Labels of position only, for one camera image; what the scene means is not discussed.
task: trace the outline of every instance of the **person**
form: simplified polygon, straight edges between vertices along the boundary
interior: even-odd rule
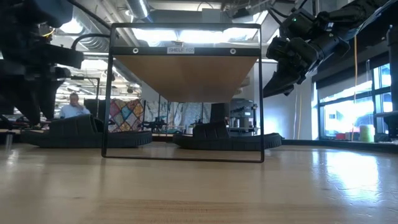
[[[79,104],[79,96],[76,93],[71,93],[69,96],[69,104],[61,108],[61,118],[71,118],[83,114],[90,114],[90,111]]]

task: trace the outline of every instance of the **shelf label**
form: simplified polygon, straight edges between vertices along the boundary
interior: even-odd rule
[[[167,47],[167,54],[194,54],[194,47]]]

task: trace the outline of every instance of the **colorful patchwork quilt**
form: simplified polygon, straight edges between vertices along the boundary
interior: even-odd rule
[[[113,99],[109,115],[110,120],[115,122],[115,125],[109,125],[109,132],[138,131],[138,125],[144,118],[144,107],[140,99],[129,102]]]

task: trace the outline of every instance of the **metal rack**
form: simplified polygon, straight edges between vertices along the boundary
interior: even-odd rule
[[[161,55],[161,56],[175,56],[175,54],[168,54],[167,47],[116,47],[114,46],[116,39],[117,28],[153,28],[153,29],[208,29],[208,30],[221,30],[228,28],[243,28],[243,29],[257,29],[259,37],[259,48],[209,48],[209,47],[198,47],[195,48],[194,54],[185,54],[184,56],[229,56],[229,57],[258,57],[259,59],[259,108],[260,108],[260,158],[258,160],[236,160],[236,159],[199,159],[199,158],[166,158],[166,157],[147,157],[147,156],[108,156],[108,121],[109,121],[109,110],[111,102],[111,87],[112,87],[112,76],[107,76],[106,81],[106,106],[105,106],[105,117],[104,117],[104,129],[103,129],[103,142],[101,155],[104,158],[120,158],[120,159],[155,159],[155,160],[174,160],[174,161],[207,161],[207,162],[264,162],[264,108],[262,100],[262,63],[261,63],[261,25],[259,24],[154,24],[154,23],[114,23],[111,26],[111,39],[109,42],[109,55],[108,55],[108,74],[112,74],[113,60],[115,55]]]

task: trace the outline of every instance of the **white shirt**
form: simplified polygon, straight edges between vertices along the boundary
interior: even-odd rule
[[[61,112],[60,112],[60,117],[61,118],[71,118],[74,116],[80,116],[83,114],[90,114],[90,111],[86,109],[84,106],[82,106],[83,109],[77,106],[72,106],[72,105],[65,105],[62,107]]]

